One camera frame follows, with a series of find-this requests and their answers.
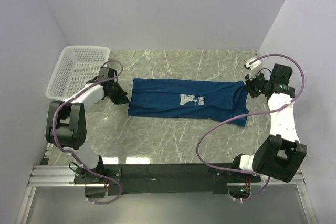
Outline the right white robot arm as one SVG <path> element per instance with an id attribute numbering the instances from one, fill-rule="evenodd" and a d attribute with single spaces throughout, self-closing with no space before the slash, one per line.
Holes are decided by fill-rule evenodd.
<path id="1" fill-rule="evenodd" d="M 295 129 L 295 90 L 289 86 L 292 68 L 275 64 L 268 80 L 262 73 L 261 61 L 250 59 L 245 68 L 250 71 L 245 77 L 248 93 L 253 98 L 263 94 L 272 113 L 269 136 L 254 155 L 240 155 L 239 168 L 288 183 L 307 154 Z"/>

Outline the white plastic basket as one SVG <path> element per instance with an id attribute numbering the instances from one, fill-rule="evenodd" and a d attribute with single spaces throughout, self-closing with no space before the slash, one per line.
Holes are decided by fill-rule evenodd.
<path id="1" fill-rule="evenodd" d="M 56 63 L 45 95 L 49 99 L 64 100 L 79 92 L 98 75 L 108 61 L 110 49 L 102 46 L 67 46 Z"/>

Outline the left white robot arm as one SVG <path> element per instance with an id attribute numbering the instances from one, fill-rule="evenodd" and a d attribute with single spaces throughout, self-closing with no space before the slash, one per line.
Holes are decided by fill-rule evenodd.
<path id="1" fill-rule="evenodd" d="M 73 156 L 84 169 L 97 174 L 104 173 L 104 164 L 101 156 L 85 143 L 86 111 L 106 97 L 114 105 L 130 103 L 127 93 L 118 83 L 117 71 L 102 67 L 99 74 L 75 95 L 50 103 L 46 125 L 45 138 L 48 143 Z"/>

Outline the blue printed t-shirt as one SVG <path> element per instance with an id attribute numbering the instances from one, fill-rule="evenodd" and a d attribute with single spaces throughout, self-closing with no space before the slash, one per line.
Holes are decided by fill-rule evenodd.
<path id="1" fill-rule="evenodd" d="M 247 96 L 242 81 L 135 78 L 128 115 L 222 122 L 249 112 Z"/>

